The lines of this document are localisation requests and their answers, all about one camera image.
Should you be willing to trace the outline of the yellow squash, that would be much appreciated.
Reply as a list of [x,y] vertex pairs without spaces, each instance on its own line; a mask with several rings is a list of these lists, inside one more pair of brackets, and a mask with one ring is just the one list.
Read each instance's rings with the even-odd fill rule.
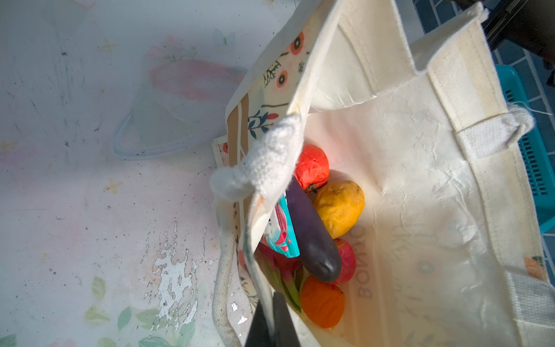
[[350,231],[365,206],[364,191],[353,181],[331,182],[316,195],[314,206],[333,239]]

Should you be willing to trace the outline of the large orange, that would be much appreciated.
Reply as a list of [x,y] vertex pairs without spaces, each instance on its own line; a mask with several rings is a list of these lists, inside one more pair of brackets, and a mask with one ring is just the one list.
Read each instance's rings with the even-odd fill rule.
[[334,328],[345,311],[345,294],[332,283],[322,283],[309,276],[300,291],[301,308],[320,328]]

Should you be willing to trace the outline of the teal Fox's candy bag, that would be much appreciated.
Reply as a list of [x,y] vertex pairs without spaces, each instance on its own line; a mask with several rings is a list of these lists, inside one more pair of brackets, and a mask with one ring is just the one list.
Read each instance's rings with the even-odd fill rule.
[[299,244],[288,209],[286,194],[274,206],[261,238],[261,243],[287,258],[300,256]]

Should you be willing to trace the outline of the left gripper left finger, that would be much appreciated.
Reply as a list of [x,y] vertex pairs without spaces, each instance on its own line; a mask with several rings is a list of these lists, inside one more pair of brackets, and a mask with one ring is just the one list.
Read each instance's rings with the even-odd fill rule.
[[247,336],[245,347],[272,347],[273,343],[267,329],[264,310],[260,303],[257,304],[251,327]]

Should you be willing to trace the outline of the cream canvas grocery bag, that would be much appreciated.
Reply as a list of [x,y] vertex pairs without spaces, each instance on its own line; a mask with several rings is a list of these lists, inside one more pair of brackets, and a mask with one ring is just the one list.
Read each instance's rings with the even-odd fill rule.
[[[210,180],[221,233],[212,316],[225,346],[232,260],[271,341],[302,346],[553,346],[519,149],[535,121],[507,103],[475,3],[409,42],[394,1],[302,1],[226,108],[229,162]],[[303,144],[360,186],[345,314],[323,329],[289,309],[254,252]]]

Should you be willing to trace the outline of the red tomato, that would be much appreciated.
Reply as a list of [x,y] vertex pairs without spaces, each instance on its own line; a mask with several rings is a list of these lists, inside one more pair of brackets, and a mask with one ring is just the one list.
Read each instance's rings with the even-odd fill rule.
[[325,152],[316,145],[305,145],[293,175],[305,192],[317,192],[328,183],[330,177],[330,165]]

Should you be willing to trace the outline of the purple eggplant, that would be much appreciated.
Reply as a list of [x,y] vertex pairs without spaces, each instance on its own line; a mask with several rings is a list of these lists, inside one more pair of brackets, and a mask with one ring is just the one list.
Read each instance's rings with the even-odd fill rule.
[[342,270],[339,250],[296,178],[287,187],[286,199],[302,265],[317,280],[334,282]]

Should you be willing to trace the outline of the red apple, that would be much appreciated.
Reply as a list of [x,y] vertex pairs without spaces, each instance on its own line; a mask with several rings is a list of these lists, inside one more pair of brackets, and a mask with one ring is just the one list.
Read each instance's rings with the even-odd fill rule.
[[357,262],[353,247],[344,239],[335,239],[341,256],[342,269],[339,277],[333,282],[336,285],[348,283],[355,275]]

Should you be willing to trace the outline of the pink dragon fruit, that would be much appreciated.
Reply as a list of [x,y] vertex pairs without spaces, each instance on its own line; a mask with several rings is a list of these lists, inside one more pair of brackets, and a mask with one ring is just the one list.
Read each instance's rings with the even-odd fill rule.
[[301,312],[300,290],[304,267],[299,258],[287,258],[262,243],[258,245],[254,255],[273,288],[284,294],[288,303],[297,312]]

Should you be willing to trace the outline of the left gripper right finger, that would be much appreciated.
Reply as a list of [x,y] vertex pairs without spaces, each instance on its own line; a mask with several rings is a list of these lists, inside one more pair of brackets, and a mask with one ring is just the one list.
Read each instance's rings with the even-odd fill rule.
[[288,304],[285,297],[278,292],[275,292],[273,296],[273,317],[275,321],[274,346],[300,347],[301,344],[288,310]]

